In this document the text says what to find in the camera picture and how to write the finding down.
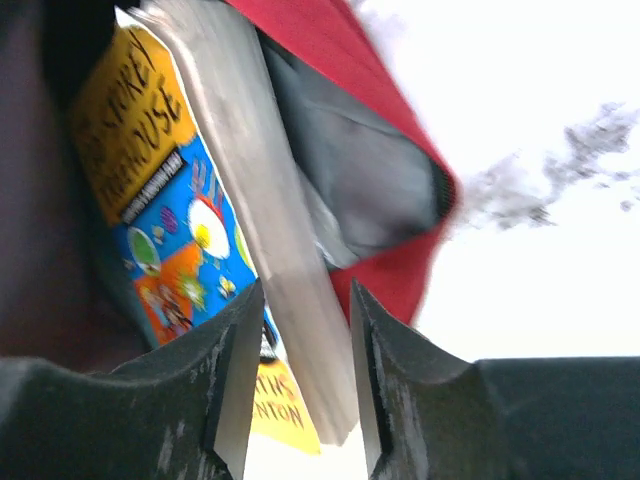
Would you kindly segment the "orange treehouse book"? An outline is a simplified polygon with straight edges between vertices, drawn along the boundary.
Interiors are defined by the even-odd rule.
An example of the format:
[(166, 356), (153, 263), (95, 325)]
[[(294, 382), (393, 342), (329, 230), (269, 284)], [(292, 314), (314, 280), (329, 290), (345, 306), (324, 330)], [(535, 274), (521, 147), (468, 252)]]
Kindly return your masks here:
[(260, 280), (254, 427), (313, 449), (358, 420), (344, 315), (318, 250), (258, 35), (221, 1), (117, 10), (70, 112), (92, 192), (155, 346)]

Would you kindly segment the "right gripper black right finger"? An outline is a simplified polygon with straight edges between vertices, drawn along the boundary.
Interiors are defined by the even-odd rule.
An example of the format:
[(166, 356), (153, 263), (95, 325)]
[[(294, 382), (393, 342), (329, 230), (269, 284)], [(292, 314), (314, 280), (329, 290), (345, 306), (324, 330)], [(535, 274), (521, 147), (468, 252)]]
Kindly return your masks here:
[(473, 363), (350, 292), (360, 424), (372, 479), (635, 479), (635, 357)]

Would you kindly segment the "red backpack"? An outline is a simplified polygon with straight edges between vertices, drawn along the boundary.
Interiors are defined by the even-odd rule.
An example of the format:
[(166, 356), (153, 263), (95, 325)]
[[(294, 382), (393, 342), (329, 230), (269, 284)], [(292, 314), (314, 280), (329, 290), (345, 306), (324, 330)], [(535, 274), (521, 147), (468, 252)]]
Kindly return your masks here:
[[(142, 352), (92, 283), (84, 179), (61, 114), (111, 36), (110, 1), (1, 5), (1, 352), (72, 369), (109, 368)], [(433, 148), (393, 149), (336, 123), (293, 142), (360, 262), (333, 277), (341, 301), (357, 277), (411, 320), (453, 185)]]

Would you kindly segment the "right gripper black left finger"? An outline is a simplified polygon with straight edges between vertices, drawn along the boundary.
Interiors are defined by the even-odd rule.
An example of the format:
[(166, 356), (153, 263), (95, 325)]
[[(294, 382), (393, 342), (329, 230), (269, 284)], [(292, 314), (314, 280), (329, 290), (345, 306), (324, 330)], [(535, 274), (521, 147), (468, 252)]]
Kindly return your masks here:
[(255, 282), (213, 319), (105, 374), (3, 361), (2, 477), (241, 478), (263, 307)]

